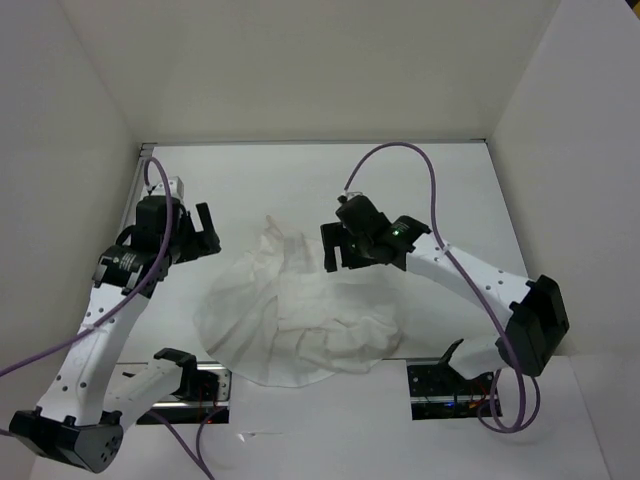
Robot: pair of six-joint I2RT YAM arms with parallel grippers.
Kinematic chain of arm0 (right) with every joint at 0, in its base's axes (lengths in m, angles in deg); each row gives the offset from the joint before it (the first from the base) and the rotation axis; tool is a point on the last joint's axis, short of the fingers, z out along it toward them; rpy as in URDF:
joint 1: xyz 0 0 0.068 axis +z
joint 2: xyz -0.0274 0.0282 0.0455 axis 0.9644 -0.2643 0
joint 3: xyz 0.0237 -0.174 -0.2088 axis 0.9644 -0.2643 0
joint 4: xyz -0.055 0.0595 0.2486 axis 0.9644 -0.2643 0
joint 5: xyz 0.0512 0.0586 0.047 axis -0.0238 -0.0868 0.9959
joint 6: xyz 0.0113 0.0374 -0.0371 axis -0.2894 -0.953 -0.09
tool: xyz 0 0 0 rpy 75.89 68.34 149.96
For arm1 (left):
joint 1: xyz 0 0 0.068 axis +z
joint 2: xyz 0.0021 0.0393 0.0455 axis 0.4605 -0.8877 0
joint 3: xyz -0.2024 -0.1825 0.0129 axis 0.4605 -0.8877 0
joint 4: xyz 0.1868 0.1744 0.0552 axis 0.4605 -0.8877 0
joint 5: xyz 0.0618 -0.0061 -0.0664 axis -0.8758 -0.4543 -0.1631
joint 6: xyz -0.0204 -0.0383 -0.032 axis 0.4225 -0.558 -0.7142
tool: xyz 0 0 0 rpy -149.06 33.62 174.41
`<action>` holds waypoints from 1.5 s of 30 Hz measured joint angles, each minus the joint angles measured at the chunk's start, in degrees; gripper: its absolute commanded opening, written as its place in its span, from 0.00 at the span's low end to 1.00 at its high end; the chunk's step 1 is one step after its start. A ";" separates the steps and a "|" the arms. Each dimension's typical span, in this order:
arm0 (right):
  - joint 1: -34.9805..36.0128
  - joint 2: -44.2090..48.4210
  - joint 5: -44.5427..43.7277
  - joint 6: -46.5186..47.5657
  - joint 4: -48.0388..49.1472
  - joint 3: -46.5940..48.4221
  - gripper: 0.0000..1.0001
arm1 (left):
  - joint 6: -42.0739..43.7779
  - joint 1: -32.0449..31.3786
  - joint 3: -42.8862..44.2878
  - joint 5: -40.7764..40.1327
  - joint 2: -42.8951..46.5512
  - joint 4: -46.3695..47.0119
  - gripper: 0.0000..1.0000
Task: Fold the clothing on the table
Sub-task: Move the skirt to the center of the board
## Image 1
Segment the white pleated skirt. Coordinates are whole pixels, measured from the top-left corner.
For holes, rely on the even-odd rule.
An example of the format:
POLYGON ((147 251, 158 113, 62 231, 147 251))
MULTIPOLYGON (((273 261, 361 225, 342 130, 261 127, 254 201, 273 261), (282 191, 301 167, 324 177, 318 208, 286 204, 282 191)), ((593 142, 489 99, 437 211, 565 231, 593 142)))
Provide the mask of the white pleated skirt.
POLYGON ((401 343, 406 311, 377 268, 328 273, 323 246, 267 217, 257 244, 195 311, 204 350, 261 386, 299 388, 364 374, 401 343))

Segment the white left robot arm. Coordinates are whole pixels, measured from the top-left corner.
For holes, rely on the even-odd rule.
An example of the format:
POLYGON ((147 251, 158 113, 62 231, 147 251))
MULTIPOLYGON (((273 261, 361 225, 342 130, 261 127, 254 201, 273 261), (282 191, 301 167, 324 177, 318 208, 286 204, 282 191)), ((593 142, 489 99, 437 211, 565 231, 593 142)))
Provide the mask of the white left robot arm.
POLYGON ((209 207, 196 206, 202 228, 178 198, 148 195, 135 221, 100 256, 79 337, 46 393, 14 413, 9 433, 39 457, 103 472, 124 433, 153 405, 173 396, 214 401, 218 376, 195 355, 164 347, 114 390, 111 376, 133 326, 171 266, 220 252, 209 207))

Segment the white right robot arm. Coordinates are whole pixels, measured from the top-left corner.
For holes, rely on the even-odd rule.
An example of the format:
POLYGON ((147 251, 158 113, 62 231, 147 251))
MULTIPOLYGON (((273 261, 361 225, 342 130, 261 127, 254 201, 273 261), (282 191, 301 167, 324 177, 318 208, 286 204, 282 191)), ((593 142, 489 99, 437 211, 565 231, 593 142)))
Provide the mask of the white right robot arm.
POLYGON ((427 278, 483 309, 496 335, 454 342, 440 359, 438 380, 462 392, 480 375, 506 367, 538 377, 569 330, 557 282, 510 274, 439 239, 428 225, 403 215, 390 221, 368 197, 342 199, 334 223, 321 225, 324 268, 392 265, 427 278))

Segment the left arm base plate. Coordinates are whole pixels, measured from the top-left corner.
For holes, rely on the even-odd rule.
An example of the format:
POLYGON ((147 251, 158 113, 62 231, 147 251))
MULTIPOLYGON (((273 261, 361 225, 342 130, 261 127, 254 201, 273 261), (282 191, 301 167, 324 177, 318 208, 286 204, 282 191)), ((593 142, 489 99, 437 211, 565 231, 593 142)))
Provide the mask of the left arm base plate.
POLYGON ((227 424, 232 374, 220 363, 199 362, 196 387, 183 396, 168 395, 150 409, 173 425, 227 424))

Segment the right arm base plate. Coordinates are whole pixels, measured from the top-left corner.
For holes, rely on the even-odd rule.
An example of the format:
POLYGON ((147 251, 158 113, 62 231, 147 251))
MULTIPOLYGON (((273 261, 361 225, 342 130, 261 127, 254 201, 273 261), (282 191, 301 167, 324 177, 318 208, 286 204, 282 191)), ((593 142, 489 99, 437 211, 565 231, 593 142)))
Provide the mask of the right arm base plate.
POLYGON ((434 359, 406 363, 411 414, 414 421, 489 417, 489 391, 494 379, 485 372, 465 380, 434 359))

